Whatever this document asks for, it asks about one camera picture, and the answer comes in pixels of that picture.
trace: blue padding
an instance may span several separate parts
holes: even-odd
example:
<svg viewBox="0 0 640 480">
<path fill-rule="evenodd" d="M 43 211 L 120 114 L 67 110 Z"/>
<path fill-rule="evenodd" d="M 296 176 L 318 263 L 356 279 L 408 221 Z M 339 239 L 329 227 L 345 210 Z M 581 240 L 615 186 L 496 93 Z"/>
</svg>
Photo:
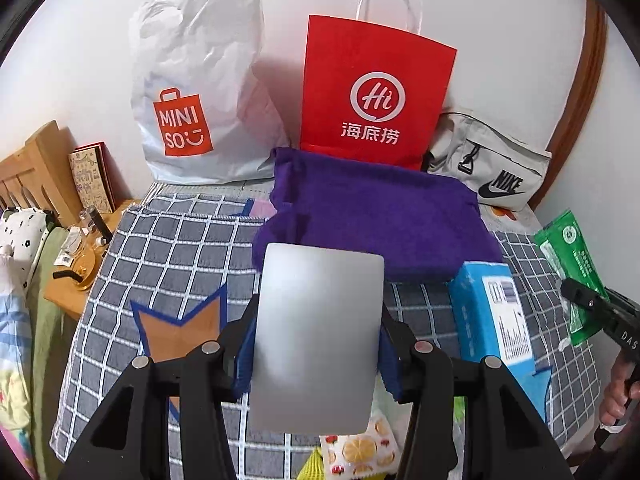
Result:
<svg viewBox="0 0 640 480">
<path fill-rule="evenodd" d="M 518 384 L 527 394 L 527 397 L 529 397 L 529 400 L 535 406 L 536 411 L 542 420 L 545 421 L 545 424 L 549 423 L 549 421 L 546 420 L 545 403 L 546 393 L 549 390 L 549 384 L 551 384 L 551 371 L 552 368 L 549 367 L 535 374 L 516 377 Z"/>
<path fill-rule="evenodd" d="M 402 393 L 398 356 L 394 346 L 391 344 L 391 339 L 382 327 L 380 327 L 380 342 L 378 345 L 378 371 L 382 375 L 385 389 L 398 401 Z"/>
<path fill-rule="evenodd" d="M 242 397 L 249 391 L 251 386 L 251 375 L 254 371 L 254 347 L 255 347 L 255 328 L 257 326 L 257 317 L 252 319 L 249 329 L 246 331 L 244 341 L 238 351 L 236 357 L 236 380 L 232 387 L 236 399 Z"/>
</svg>

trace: nike logo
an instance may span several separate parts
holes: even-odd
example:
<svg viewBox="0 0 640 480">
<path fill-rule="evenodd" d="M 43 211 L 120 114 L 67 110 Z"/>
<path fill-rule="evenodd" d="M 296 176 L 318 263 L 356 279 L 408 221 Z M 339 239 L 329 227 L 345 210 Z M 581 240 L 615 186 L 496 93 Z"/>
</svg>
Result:
<svg viewBox="0 0 640 480">
<path fill-rule="evenodd" d="M 524 191 L 516 191 L 520 187 L 522 179 L 513 173 L 502 170 L 495 180 L 489 181 L 478 189 L 478 195 L 482 198 L 501 198 L 503 196 L 520 195 Z"/>
</svg>

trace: barcode label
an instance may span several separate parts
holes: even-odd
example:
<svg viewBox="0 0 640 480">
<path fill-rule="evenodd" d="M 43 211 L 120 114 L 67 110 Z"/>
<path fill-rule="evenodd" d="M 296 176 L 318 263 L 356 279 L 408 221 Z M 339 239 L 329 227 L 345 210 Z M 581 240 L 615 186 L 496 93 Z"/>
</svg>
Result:
<svg viewBox="0 0 640 480">
<path fill-rule="evenodd" d="M 507 366 L 533 359 L 529 330 L 513 279 L 484 276 L 482 282 L 494 318 L 500 358 Z"/>
<path fill-rule="evenodd" d="M 70 256 L 69 254 L 65 253 L 65 251 L 63 251 L 63 250 L 60 250 L 60 253 L 56 257 L 56 259 L 53 262 L 53 264 L 57 265 L 57 266 L 71 267 L 71 264 L 73 262 L 74 262 L 74 259 L 73 259 L 72 256 Z"/>
<path fill-rule="evenodd" d="M 518 303 L 518 295 L 516 294 L 516 288 L 513 286 L 513 282 L 500 282 L 502 286 L 502 293 L 507 303 Z"/>
</svg>

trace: miniso shopping bag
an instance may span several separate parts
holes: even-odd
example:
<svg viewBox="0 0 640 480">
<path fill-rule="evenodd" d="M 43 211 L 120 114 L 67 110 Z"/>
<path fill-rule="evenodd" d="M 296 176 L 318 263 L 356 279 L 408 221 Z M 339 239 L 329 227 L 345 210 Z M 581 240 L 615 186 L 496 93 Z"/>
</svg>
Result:
<svg viewBox="0 0 640 480">
<path fill-rule="evenodd" d="M 303 150 L 420 170 L 456 50 L 415 34 L 355 20 L 309 16 L 302 97 Z"/>
<path fill-rule="evenodd" d="M 156 180 L 221 184 L 273 176 L 288 146 L 254 77 L 260 0 L 152 0 L 130 20 L 131 107 Z"/>
</svg>

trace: white wall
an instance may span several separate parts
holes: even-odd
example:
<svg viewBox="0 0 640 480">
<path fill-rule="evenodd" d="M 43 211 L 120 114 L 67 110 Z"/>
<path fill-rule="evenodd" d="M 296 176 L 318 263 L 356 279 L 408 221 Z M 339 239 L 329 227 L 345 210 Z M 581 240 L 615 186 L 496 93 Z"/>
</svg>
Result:
<svg viewBox="0 0 640 480">
<path fill-rule="evenodd" d="M 600 85 L 580 137 L 536 215 L 545 224 L 570 208 L 602 281 L 640 302 L 640 66 L 609 21 Z M 592 339 L 609 381 L 620 348 Z"/>
<path fill-rule="evenodd" d="M 151 181 L 132 121 L 127 21 L 144 0 L 46 0 L 0 68 L 0 157 L 51 119 L 78 143 L 104 140 L 134 196 Z M 373 1 L 380 22 L 403 26 L 398 3 Z M 353 16 L 356 0 L 263 0 L 256 72 L 290 135 L 300 125 L 309 14 Z M 448 102 L 515 124 L 545 146 L 570 87 L 584 0 L 424 0 L 422 33 L 459 49 Z"/>
</svg>

